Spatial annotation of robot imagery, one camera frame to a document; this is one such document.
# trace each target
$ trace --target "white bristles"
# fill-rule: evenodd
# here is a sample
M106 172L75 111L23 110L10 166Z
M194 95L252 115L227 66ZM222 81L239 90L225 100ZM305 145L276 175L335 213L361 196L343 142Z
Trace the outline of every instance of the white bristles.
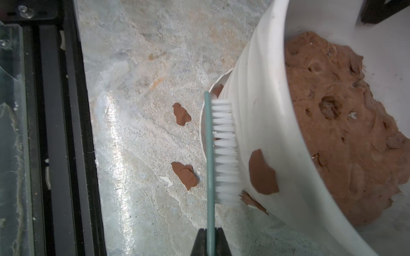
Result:
M212 100L212 131L215 163L215 202L238 205L242 185L231 105L228 100Z

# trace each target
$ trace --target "clay mound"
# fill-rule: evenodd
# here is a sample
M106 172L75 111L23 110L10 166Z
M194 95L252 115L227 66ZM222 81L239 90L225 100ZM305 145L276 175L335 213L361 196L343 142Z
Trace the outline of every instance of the clay mound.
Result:
M373 99L363 57L313 32L288 41L286 71L306 145L329 192L352 225L392 205L410 177L410 140Z

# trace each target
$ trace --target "toothbrush handle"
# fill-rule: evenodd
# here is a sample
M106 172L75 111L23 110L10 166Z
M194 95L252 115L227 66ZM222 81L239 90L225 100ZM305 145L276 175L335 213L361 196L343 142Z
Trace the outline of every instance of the toothbrush handle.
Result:
M205 137L207 158L207 252L215 256L215 186L212 108L209 92L205 92Z

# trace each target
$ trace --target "marble surface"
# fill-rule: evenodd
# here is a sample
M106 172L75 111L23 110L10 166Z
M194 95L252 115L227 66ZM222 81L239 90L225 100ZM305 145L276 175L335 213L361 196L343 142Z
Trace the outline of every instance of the marble surface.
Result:
M189 255L206 227L203 93L236 63L267 0L78 0L107 253ZM172 105L191 115L184 127ZM187 191L171 162L190 164ZM329 255L274 216L216 206L233 255Z

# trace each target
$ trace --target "brown clay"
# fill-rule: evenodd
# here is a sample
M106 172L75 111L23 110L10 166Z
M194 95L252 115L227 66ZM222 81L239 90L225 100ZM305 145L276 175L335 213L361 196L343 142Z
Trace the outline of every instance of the brown clay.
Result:
M258 149L252 152L249 159L249 175L252 186L258 193L270 195L279 192L276 183L276 172L265 163L262 150Z
M216 95L216 97L219 97L219 94L221 94L223 89L223 85L220 84L218 86L215 86L214 89L212 90L212 93Z
M285 47L289 90L313 162L342 212L368 224L410 177L410 140L373 99L363 57L313 32Z
M179 162L172 162L172 170L178 175L178 178L182 181L182 184L185 185L187 190L195 187L198 184L198 179L194 174L194 169L191 165L183 165Z
M269 215L268 212L266 211L266 209L260 205L258 202L255 201L255 199L253 199L248 193L246 193L245 191L242 191L242 195L241 195L242 201L246 204L246 205L252 205L255 206L256 208L258 208L259 210L263 211L264 213L266 213L266 215Z
M177 124L184 126L186 122L191 121L191 116L179 103L175 103L173 106L174 115L177 117Z

